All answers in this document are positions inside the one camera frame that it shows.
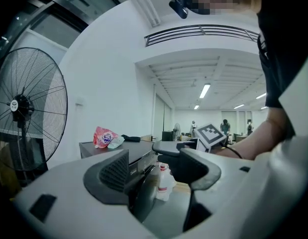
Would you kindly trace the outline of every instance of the gray metal surface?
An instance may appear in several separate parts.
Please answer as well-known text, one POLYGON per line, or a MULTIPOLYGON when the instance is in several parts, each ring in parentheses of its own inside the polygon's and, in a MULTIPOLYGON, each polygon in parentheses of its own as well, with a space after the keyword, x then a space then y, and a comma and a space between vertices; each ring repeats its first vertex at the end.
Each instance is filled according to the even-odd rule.
POLYGON ((150 141, 140 141, 140 142, 132 142, 132 141, 124 141, 119 147, 115 149, 109 148, 95 148, 93 142, 81 142, 79 143, 81 157, 86 158, 98 154, 104 154, 111 151, 117 151, 120 149, 129 150, 129 164, 138 160, 145 154, 152 151, 153 143, 150 141))

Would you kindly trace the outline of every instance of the bottle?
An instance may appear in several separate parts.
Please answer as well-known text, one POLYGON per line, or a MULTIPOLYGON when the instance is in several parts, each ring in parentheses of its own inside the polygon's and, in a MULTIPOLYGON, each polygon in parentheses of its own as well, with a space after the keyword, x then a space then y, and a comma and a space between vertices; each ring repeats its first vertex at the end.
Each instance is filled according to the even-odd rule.
POLYGON ((169 195, 172 192, 171 175, 169 173, 168 165, 164 163, 159 164, 159 181, 157 186, 156 198, 162 201, 168 201, 169 195))

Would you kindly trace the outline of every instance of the person in background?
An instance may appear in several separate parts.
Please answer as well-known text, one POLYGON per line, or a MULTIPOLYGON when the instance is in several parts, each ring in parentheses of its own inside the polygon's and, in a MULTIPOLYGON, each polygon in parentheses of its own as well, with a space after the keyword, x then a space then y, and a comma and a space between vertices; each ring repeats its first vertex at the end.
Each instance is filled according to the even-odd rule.
POLYGON ((225 134, 228 135, 230 133, 230 123, 226 119, 223 120, 223 123, 220 125, 220 130, 225 134))
MULTIPOLYGON (((252 10, 258 18, 257 45, 266 78, 266 121, 246 139, 231 146, 244 159, 271 151, 278 143, 295 135, 279 97, 294 80, 308 58, 308 0, 192 0, 194 9, 210 14, 252 10)), ((237 158, 229 149, 218 155, 237 158)))
POLYGON ((253 124, 251 121, 248 121, 248 126, 247 126, 247 135, 250 135, 253 132, 253 124))
POLYGON ((191 136, 192 136, 192 138, 194 138, 195 137, 195 133, 194 133, 194 129, 195 128, 197 128, 197 125, 196 125, 196 123, 195 123, 195 121, 193 120, 192 121, 192 125, 190 125, 190 134, 191 134, 191 136))

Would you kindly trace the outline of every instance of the fan motor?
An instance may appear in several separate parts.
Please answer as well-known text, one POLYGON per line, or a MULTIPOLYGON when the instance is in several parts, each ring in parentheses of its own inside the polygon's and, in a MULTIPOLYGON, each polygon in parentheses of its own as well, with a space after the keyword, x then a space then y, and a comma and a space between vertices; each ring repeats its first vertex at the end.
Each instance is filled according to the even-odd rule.
POLYGON ((18 122, 18 127, 21 127, 23 123, 30 119, 34 107, 29 98, 19 94, 11 101, 10 110, 12 111, 13 120, 18 122))

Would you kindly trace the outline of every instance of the fan guard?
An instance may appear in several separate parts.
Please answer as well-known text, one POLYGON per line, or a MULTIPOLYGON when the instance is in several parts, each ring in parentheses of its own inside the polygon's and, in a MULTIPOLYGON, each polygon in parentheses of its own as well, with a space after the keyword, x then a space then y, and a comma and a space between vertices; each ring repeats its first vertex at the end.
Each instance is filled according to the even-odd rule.
POLYGON ((8 53, 0 60, 0 161, 17 171, 46 163, 63 136, 67 109, 63 76, 47 53, 8 53))

